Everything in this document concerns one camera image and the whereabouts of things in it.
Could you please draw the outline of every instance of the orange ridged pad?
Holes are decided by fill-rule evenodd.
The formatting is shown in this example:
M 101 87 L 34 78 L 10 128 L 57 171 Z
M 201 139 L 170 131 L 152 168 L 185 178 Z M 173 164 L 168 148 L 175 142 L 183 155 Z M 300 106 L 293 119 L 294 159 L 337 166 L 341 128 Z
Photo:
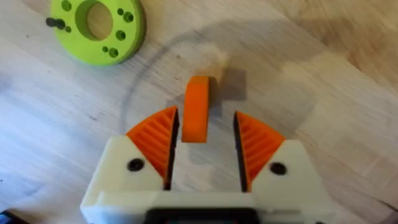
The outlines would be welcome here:
M 171 180 L 177 128 L 177 107 L 172 106 L 153 114 L 126 133 L 163 177 L 165 185 Z
M 206 142 L 208 113 L 209 77 L 192 77 L 185 91 L 182 142 Z
M 241 150 L 246 187 L 247 191 L 250 191 L 251 183 L 278 150 L 285 137 L 263 122 L 244 113 L 237 111 L 235 116 L 238 122 L 238 130 L 235 131 L 239 131 L 239 136 L 235 137 L 239 138 L 240 143 L 237 148 Z

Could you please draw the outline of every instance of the green ring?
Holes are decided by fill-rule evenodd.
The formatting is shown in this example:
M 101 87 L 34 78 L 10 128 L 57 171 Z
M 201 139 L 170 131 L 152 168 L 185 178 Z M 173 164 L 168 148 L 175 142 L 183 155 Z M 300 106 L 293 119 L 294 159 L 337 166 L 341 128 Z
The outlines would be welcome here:
M 109 9 L 113 19 L 112 31 L 103 40 L 94 37 L 86 24 L 87 13 L 97 2 Z M 69 53 L 88 64 L 120 63 L 144 40 L 144 13 L 139 0 L 53 0 L 52 17 L 63 19 L 68 27 L 55 29 L 57 39 Z

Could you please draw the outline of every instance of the screw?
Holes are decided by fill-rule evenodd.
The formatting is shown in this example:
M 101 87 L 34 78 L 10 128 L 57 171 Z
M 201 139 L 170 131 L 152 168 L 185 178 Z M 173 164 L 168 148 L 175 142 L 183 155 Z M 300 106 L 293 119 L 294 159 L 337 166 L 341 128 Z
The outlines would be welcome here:
M 127 164 L 127 169 L 131 172 L 137 172 L 144 168 L 144 161 L 142 159 L 132 159 Z
M 54 18 L 46 18 L 45 19 L 45 23 L 49 26 L 49 27 L 56 27 L 60 30 L 63 30 L 63 28 L 65 28 L 66 24 L 65 21 L 62 19 L 54 19 Z
M 286 166 L 280 162 L 273 162 L 269 169 L 276 175 L 285 175 L 287 173 Z

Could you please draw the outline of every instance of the bolt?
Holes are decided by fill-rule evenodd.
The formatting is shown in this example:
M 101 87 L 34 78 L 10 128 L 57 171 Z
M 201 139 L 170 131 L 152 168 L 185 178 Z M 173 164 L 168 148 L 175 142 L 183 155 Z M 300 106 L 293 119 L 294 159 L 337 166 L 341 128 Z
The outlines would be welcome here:
M 49 27 L 56 27 L 60 30 L 63 30 L 66 26 L 65 21 L 62 19 L 54 19 L 54 18 L 46 18 L 45 19 L 45 23 L 49 26 Z

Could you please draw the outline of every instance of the wooden table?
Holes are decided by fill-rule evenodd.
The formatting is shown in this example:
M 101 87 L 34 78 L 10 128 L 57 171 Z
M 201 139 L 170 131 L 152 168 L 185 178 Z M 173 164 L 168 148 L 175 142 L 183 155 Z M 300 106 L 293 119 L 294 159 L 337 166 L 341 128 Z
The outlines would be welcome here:
M 176 190 L 239 190 L 236 110 L 301 140 L 335 223 L 393 223 L 398 207 L 396 1 L 142 1 L 147 37 L 112 67 L 68 55 L 49 0 L 0 7 L 0 210 L 83 223 L 79 204 L 109 137 L 218 79 L 208 144 L 178 150 Z

